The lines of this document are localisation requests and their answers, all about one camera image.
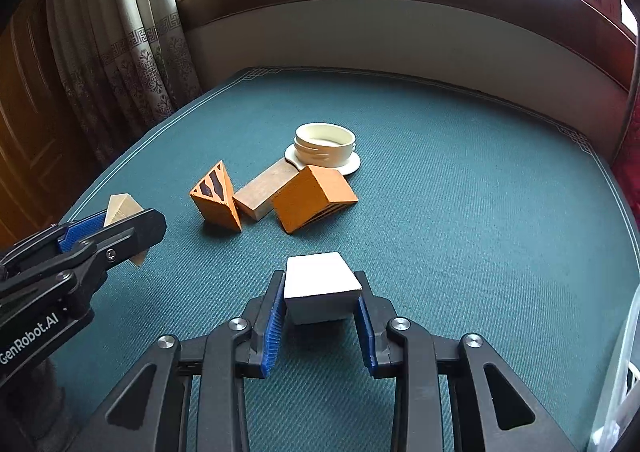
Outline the small orange tiger-striped wedge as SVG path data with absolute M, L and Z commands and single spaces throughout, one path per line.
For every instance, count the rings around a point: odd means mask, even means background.
M 233 194 L 231 179 L 222 161 L 217 162 L 190 190 L 192 201 L 209 224 L 241 232 Z

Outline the white zebra-striped wedge block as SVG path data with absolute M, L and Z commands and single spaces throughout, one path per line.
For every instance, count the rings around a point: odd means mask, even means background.
M 359 280 L 340 253 L 288 257 L 283 299 L 295 325 L 346 319 L 361 293 Z

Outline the plain wooden rectangular block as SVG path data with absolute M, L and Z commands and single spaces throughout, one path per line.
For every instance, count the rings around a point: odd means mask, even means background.
M 233 194 L 235 205 L 252 220 L 261 220 L 272 210 L 272 197 L 297 174 L 297 167 L 282 157 Z

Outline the plain wooden triangular block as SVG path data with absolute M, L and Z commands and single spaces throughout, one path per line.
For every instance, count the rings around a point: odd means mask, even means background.
M 129 193 L 112 194 L 108 199 L 103 227 L 111 226 L 118 221 L 139 214 L 142 206 Z

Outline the large orange tiger-striped wedge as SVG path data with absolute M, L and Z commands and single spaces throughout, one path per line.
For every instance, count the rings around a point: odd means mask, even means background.
M 358 202 L 337 169 L 308 165 L 271 199 L 280 224 L 289 235 L 301 227 Z

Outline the patterned beige curtain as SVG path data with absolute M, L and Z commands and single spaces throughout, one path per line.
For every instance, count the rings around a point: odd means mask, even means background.
M 176 0 L 46 0 L 46 12 L 58 75 L 102 165 L 201 95 Z

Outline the red quilted curtain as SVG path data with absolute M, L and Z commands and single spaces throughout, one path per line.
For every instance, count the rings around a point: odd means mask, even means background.
M 640 109 L 639 95 L 634 98 L 629 125 L 614 161 L 613 172 L 627 203 L 640 225 Z

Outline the clear plastic bowl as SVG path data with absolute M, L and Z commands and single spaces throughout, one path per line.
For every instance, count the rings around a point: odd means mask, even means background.
M 587 451 L 639 450 L 639 290 L 616 340 Z

